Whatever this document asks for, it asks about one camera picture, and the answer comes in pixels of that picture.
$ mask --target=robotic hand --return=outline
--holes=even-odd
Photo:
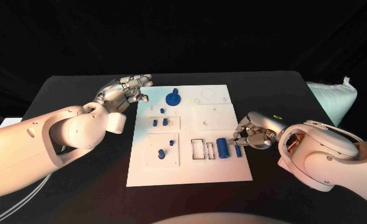
[[[248,137],[240,137],[247,130]],[[358,143],[342,136],[352,137]],[[278,141],[280,166],[314,189],[330,191],[335,185],[353,190],[367,199],[367,142],[356,135],[320,122],[287,126],[278,116],[267,117],[250,112],[240,123],[235,146],[268,149]]]
[[[84,106],[67,107],[0,129],[0,196],[22,189],[81,158],[100,144],[106,131],[123,133],[130,103],[149,96],[140,87],[152,75],[113,80]],[[58,152],[57,148],[68,147]]]

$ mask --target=black table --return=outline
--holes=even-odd
[[[25,119],[93,101],[107,76],[55,76],[42,86]],[[250,111],[277,114],[291,124],[332,124],[297,72],[155,74],[156,86],[227,84],[238,119]],[[57,171],[41,192],[5,223],[152,223],[199,212],[244,212],[294,223],[362,223],[367,201],[336,186],[309,188],[278,166],[278,147],[247,148],[253,182],[127,187],[137,105],[124,112],[122,135],[107,132],[96,150]],[[0,198],[2,212],[30,194],[31,185]]]

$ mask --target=white board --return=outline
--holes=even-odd
[[[175,88],[179,89],[182,102],[171,106],[166,96]],[[253,180],[244,147],[241,158],[234,145],[228,146],[230,158],[221,159],[218,155],[217,139],[231,139],[238,127],[228,86],[148,87],[142,88],[142,92],[150,96],[150,102],[139,103],[127,186]],[[175,135],[178,139],[171,146]],[[194,157],[195,139],[204,140],[205,159]],[[165,150],[165,159],[159,158],[160,149]]]

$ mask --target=white plastic bag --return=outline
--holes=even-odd
[[[309,87],[337,127],[358,98],[358,89],[350,85],[350,78],[345,77],[345,83],[339,85],[309,82]]]

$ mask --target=small blue piece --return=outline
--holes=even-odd
[[[243,153],[241,153],[241,147],[240,147],[240,145],[235,145],[235,148],[237,148],[238,157],[241,158],[241,157],[243,157]]]
[[[179,90],[175,88],[175,91],[173,93],[171,93],[166,97],[166,103],[171,105],[171,106],[176,106],[179,105],[182,102],[182,97],[179,95]]]
[[[218,155],[221,159],[230,158],[230,152],[228,152],[228,141],[225,138],[219,138],[217,140],[217,146],[218,146]]]
[[[165,157],[166,157],[165,150],[160,149],[159,150],[159,159],[165,159]]]

